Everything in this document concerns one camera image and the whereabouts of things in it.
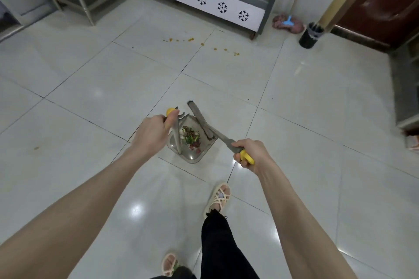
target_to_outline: foot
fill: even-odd
[[[228,200],[230,199],[231,190],[227,183],[220,184],[212,193],[211,199],[208,202],[207,208],[204,211],[204,218],[207,217],[207,213],[213,209],[221,212],[225,207]]]
[[[161,269],[163,271],[163,276],[171,277],[173,272],[179,267],[179,261],[176,258],[176,255],[173,253],[167,254],[161,264]]]

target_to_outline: sandal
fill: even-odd
[[[164,262],[166,261],[167,258],[169,258],[169,256],[173,256],[174,260],[173,260],[173,263],[172,263],[172,266],[170,267],[170,269],[165,270],[164,269]],[[173,276],[173,273],[176,271],[176,269],[179,266],[180,266],[180,264],[179,264],[179,261],[178,261],[176,255],[173,254],[173,253],[168,253],[166,256],[164,256],[163,261],[161,263],[161,271],[163,272],[163,276],[166,276],[166,277]]]
[[[210,212],[211,205],[213,205],[215,203],[218,203],[220,205],[220,207],[221,207],[220,213],[223,211],[223,208],[225,207],[225,205],[227,204],[228,200],[231,197],[231,194],[226,194],[221,189],[221,187],[224,186],[224,185],[226,185],[228,188],[230,188],[227,183],[223,182],[214,189],[214,191],[212,192],[212,196],[208,201],[207,207],[205,208],[204,218],[207,218],[207,213]]]

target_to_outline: serrated blade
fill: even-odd
[[[198,106],[194,103],[194,101],[187,102],[189,108],[194,113],[196,120],[201,125],[202,130],[204,131],[205,135],[208,139],[214,138],[214,133],[207,127],[207,122],[205,121],[204,116],[201,114]]]

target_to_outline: food waste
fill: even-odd
[[[189,149],[195,150],[196,154],[201,153],[199,148],[201,145],[201,139],[199,133],[195,132],[193,128],[189,126],[183,126],[180,130],[181,139],[189,146]]]

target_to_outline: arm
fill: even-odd
[[[254,165],[240,160],[243,167],[258,176],[274,218],[293,279],[356,279],[351,267],[333,241],[308,211],[290,182],[260,141],[251,139],[233,143],[244,147]]]
[[[132,145],[105,169],[0,246],[0,278],[66,278],[90,247],[135,172],[166,143],[179,111],[145,118]]]

